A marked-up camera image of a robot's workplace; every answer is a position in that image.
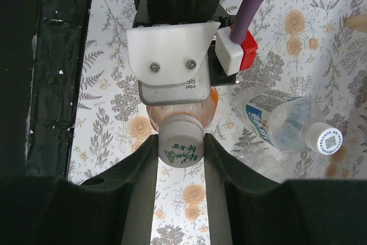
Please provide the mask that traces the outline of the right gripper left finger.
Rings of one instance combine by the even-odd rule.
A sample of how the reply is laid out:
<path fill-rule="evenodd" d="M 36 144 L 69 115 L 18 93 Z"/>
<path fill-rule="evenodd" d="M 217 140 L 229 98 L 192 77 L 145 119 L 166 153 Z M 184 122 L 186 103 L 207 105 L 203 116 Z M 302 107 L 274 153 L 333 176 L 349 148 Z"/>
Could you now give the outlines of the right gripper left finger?
<path fill-rule="evenodd" d="M 158 137 L 73 184 L 61 177 L 1 178 L 2 244 L 149 244 Z"/>

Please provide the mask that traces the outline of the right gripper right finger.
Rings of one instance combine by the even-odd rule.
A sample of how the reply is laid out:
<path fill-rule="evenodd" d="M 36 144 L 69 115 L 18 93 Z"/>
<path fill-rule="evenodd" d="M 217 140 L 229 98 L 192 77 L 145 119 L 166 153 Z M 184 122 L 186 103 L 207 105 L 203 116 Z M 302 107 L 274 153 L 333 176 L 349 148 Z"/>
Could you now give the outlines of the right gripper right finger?
<path fill-rule="evenodd" d="M 211 244 L 365 244 L 366 181 L 288 180 L 252 170 L 207 134 Z"/>

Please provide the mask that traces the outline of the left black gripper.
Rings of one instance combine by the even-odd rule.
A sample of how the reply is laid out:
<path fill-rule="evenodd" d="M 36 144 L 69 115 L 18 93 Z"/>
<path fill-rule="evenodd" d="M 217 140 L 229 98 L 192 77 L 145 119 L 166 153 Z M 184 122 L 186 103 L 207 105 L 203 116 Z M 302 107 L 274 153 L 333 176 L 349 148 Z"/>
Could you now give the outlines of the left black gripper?
<path fill-rule="evenodd" d="M 134 1 L 136 15 L 133 21 L 133 28 L 138 27 L 152 27 L 159 24 L 196 24 L 202 23 L 202 21 L 195 19 L 194 17 L 184 17 L 182 14 L 171 17 L 167 13 L 161 14 L 158 18 L 153 18 L 148 11 L 147 0 L 135 0 Z M 208 19 L 208 21 L 219 22 L 220 29 L 231 26 L 235 21 L 236 16 L 230 15 L 221 4 L 218 4 L 214 14 Z M 215 53 L 216 37 L 213 38 L 211 45 L 208 49 L 209 59 L 209 73 L 211 86 L 225 86 L 235 85 L 237 73 L 227 75 L 222 68 L 218 57 Z"/>

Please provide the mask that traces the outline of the clear plastic bottle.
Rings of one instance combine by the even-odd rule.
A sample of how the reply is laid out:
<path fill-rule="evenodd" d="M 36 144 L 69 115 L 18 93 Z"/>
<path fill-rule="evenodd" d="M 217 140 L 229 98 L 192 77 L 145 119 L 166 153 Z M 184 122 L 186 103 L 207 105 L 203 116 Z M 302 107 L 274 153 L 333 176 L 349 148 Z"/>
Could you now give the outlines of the clear plastic bottle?
<path fill-rule="evenodd" d="M 247 146 L 234 156 L 252 170 L 278 183 L 285 182 L 292 174 L 272 155 L 260 147 Z"/>

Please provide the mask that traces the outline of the blue label water bottle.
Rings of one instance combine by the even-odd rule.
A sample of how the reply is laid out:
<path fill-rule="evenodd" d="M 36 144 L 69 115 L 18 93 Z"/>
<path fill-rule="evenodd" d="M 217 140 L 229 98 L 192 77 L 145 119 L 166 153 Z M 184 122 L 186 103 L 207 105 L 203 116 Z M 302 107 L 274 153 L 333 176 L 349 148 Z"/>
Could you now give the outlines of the blue label water bottle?
<path fill-rule="evenodd" d="M 287 153 L 320 152 L 318 141 L 330 128 L 312 99 L 270 88 L 250 87 L 238 92 L 232 108 L 249 129 Z"/>

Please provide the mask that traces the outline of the orange drink bottle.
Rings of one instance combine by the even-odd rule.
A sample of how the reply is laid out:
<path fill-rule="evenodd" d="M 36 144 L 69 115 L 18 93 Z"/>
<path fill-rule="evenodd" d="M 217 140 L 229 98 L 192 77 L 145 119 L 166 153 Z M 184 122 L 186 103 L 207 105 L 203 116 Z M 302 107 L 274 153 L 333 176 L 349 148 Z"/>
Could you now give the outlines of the orange drink bottle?
<path fill-rule="evenodd" d="M 212 122 L 218 105 L 219 95 L 216 88 L 211 89 L 210 97 L 203 102 L 176 104 L 168 106 L 147 106 L 147 113 L 154 130 L 158 131 L 163 121 L 175 114 L 190 115 L 199 120 L 206 128 Z"/>

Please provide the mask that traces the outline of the white green bottle cap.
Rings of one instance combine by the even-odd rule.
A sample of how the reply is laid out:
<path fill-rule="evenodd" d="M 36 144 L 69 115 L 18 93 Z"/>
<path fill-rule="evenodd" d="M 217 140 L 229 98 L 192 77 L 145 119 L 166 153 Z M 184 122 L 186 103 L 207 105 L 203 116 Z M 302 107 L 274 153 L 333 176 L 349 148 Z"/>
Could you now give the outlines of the white green bottle cap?
<path fill-rule="evenodd" d="M 204 156 L 204 128 L 188 114 L 174 114 L 163 121 L 158 131 L 158 156 L 174 168 L 188 168 Z"/>

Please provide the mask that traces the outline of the white grey bottle cap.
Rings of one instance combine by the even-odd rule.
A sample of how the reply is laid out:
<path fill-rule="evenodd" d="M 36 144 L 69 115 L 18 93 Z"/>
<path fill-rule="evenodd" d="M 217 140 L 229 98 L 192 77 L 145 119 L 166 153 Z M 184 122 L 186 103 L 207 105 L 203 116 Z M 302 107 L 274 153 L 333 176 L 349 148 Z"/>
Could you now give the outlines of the white grey bottle cap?
<path fill-rule="evenodd" d="M 342 133 L 324 122 L 310 125 L 304 132 L 304 142 L 313 151 L 323 155 L 332 155 L 342 146 Z"/>

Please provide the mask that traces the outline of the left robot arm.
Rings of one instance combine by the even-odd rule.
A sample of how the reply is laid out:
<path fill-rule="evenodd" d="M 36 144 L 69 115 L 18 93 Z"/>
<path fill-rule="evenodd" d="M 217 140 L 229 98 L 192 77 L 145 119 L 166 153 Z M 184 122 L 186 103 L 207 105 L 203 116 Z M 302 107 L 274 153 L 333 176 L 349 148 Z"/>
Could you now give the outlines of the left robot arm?
<path fill-rule="evenodd" d="M 200 69 L 212 86 L 234 85 L 216 53 L 216 33 L 234 16 L 220 0 L 135 0 L 136 15 L 127 31 L 128 63 L 143 84 L 160 87 L 185 83 Z"/>

